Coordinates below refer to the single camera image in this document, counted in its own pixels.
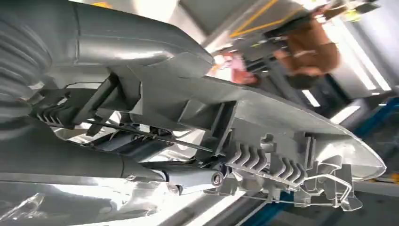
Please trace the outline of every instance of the cable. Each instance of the cable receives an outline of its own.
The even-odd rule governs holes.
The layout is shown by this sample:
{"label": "cable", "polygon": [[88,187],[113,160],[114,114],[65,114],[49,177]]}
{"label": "cable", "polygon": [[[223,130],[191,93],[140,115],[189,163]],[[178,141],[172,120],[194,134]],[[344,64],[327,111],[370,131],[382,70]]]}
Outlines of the cable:
{"label": "cable", "polygon": [[119,130],[122,130],[122,131],[125,131],[125,132],[129,132],[129,133],[139,134],[139,135],[142,135],[142,136],[145,136],[145,137],[150,137],[150,138],[152,138],[154,140],[161,140],[161,141],[165,141],[165,142],[169,142],[169,143],[173,143],[173,144],[178,144],[178,145],[183,145],[183,146],[187,146],[187,147],[191,147],[191,148],[195,148],[195,149],[201,149],[201,150],[204,150],[204,151],[207,151],[207,152],[213,152],[212,149],[207,148],[207,147],[202,147],[200,145],[191,144],[191,143],[188,143],[188,142],[172,139],[172,138],[169,138],[169,137],[158,136],[157,134],[143,132],[143,131],[138,130],[138,129],[127,128],[127,127],[123,127],[123,126],[111,125],[111,124],[107,124],[107,123],[101,123],[101,122],[90,121],[90,120],[87,120],[85,122],[89,123],[89,124],[93,124],[93,125],[99,125],[99,126],[104,126],[104,127],[108,127],[108,128],[119,129]]}

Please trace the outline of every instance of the metal rod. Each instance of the metal rod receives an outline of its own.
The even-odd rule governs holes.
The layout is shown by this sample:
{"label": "metal rod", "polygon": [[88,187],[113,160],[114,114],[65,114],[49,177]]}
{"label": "metal rod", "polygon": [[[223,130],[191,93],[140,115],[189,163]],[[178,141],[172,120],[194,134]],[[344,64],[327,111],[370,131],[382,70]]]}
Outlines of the metal rod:
{"label": "metal rod", "polygon": [[[215,191],[211,191],[211,190],[207,190],[207,192],[206,192],[206,194],[210,194],[210,195],[218,195],[218,193],[220,193],[220,192],[215,192]],[[269,201],[269,199],[267,199],[267,198],[253,197],[253,196],[249,196],[249,195],[241,195],[241,197]],[[276,202],[276,203],[283,202],[283,203],[310,205],[310,206],[333,206],[332,203],[316,203],[316,202],[315,203],[304,203],[304,202],[292,202],[292,201],[277,200],[277,199],[273,199],[272,202]]]}
{"label": "metal rod", "polygon": [[161,141],[165,141],[165,142],[169,142],[169,143],[173,143],[173,144],[178,144],[178,145],[183,145],[183,146],[187,146],[187,147],[191,147],[191,148],[195,148],[195,149],[201,149],[201,150],[204,150],[204,151],[207,151],[207,152],[213,152],[212,149],[207,148],[207,147],[202,147],[200,145],[195,145],[195,144],[192,144],[192,143],[176,140],[176,139],[169,138],[169,137],[158,136],[156,134],[143,132],[143,131],[138,130],[138,129],[132,129],[132,128],[127,128],[127,127],[123,127],[123,126],[116,126],[116,125],[111,125],[111,124],[101,123],[101,122],[96,122],[96,121],[90,121],[90,120],[87,120],[85,122],[87,122],[89,124],[94,124],[94,125],[104,126],[104,127],[108,127],[108,128],[119,129],[119,130],[122,130],[122,131],[125,131],[125,132],[139,134],[139,135],[142,135],[142,136],[145,136],[145,137],[150,137],[150,138],[152,138],[154,140],[161,140]]}

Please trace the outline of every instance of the ceiling light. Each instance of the ceiling light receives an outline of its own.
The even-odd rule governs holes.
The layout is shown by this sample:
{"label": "ceiling light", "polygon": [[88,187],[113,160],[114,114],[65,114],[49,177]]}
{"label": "ceiling light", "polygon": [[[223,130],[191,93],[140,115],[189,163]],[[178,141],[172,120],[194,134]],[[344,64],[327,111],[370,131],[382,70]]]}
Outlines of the ceiling light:
{"label": "ceiling light", "polygon": [[359,61],[356,59],[355,55],[348,49],[348,45],[344,42],[337,43],[339,51],[342,53],[342,58],[348,63],[352,70],[356,73],[362,83],[368,90],[376,89],[377,87],[371,81],[365,70],[360,65]]}
{"label": "ceiling light", "polygon": [[314,107],[320,107],[320,104],[318,103],[316,98],[314,98],[314,96],[312,95],[312,93],[309,90],[305,89],[305,90],[302,90],[302,92],[303,92],[303,94],[305,94],[305,97],[308,98],[311,105],[313,105]]}
{"label": "ceiling light", "polygon": [[332,117],[330,120],[335,123],[339,124],[343,122],[346,118],[348,118],[350,115],[355,113],[360,108],[360,106],[349,106],[344,108],[342,111],[340,111],[338,114],[336,114],[334,117]]}
{"label": "ceiling light", "polygon": [[356,42],[354,37],[351,35],[351,33],[346,28],[346,26],[343,24],[342,20],[339,18],[334,18],[334,19],[332,19],[332,21],[335,25],[339,26],[340,30],[342,31],[342,34],[344,34],[345,41],[348,42],[350,48],[356,52],[356,55],[360,58],[363,65],[367,68],[367,70],[374,77],[375,81],[377,81],[378,85],[380,85],[380,87],[384,91],[392,90],[390,88],[390,86],[388,85],[387,81],[384,79],[384,77],[381,75],[381,73],[377,70],[377,68],[375,67],[373,62],[371,62],[370,58],[368,58],[367,54],[360,47],[360,45]]}

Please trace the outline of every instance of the fluorescent light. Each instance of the fluorescent light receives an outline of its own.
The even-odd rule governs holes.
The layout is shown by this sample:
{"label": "fluorescent light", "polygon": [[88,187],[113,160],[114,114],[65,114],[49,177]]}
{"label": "fluorescent light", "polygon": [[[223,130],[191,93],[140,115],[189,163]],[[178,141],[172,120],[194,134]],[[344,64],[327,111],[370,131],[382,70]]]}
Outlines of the fluorescent light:
{"label": "fluorescent light", "polygon": [[340,30],[344,34],[345,41],[348,42],[349,46],[355,51],[356,55],[360,58],[363,65],[367,68],[367,70],[371,73],[371,75],[377,81],[378,85],[380,85],[380,87],[384,91],[392,90],[390,88],[390,86],[388,85],[387,81],[384,79],[384,77],[381,75],[381,73],[377,70],[377,68],[375,67],[373,62],[371,62],[370,58],[368,58],[367,54],[364,52],[364,50],[360,47],[360,45],[356,42],[354,37],[351,35],[351,33],[345,27],[342,20],[339,18],[334,18],[334,19],[332,19],[332,22],[335,25],[339,26]]}
{"label": "fluorescent light", "polygon": [[342,58],[348,63],[352,70],[356,73],[362,83],[368,90],[376,89],[377,87],[371,81],[367,73],[364,71],[359,61],[356,59],[355,55],[348,49],[348,45],[344,42],[337,43],[339,51],[342,53]]}
{"label": "fluorescent light", "polygon": [[308,98],[309,102],[314,106],[314,107],[320,107],[320,104],[318,103],[318,101],[316,100],[316,98],[314,98],[314,96],[312,95],[312,93],[305,89],[302,90],[303,94],[305,94],[306,98]]}
{"label": "fluorescent light", "polygon": [[359,108],[360,106],[346,107],[338,114],[336,114],[334,117],[332,117],[330,120],[335,124],[339,124],[342,121],[344,121],[346,118],[348,118],[351,114],[355,113],[355,111],[357,111]]}
{"label": "fluorescent light", "polygon": [[223,198],[220,202],[213,205],[211,208],[207,209],[204,213],[199,215],[193,221],[191,221],[186,226],[201,226],[205,225],[212,218],[216,217],[219,213],[225,210],[228,206],[237,201],[241,196],[245,194],[244,191],[237,191],[236,195],[231,195]]}

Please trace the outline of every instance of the person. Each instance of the person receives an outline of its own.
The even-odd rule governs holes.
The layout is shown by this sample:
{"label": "person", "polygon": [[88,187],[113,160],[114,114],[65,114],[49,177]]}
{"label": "person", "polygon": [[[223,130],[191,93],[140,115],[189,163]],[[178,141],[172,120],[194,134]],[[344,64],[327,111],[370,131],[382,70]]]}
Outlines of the person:
{"label": "person", "polygon": [[309,89],[324,74],[338,67],[340,63],[340,53],[335,43],[327,36],[316,19],[323,15],[327,20],[346,11],[346,6],[322,6],[314,10],[308,16],[310,21],[301,24],[299,28],[289,30],[287,27],[291,22],[271,31],[271,36],[275,36],[281,30],[288,30],[284,35],[286,38],[288,51],[279,49],[273,52],[274,56],[287,68],[289,75],[288,83],[295,89]]}
{"label": "person", "polygon": [[207,76],[212,76],[221,80],[231,81],[240,85],[250,85],[258,82],[258,78],[248,72],[241,53],[223,52],[216,55],[215,65]]}

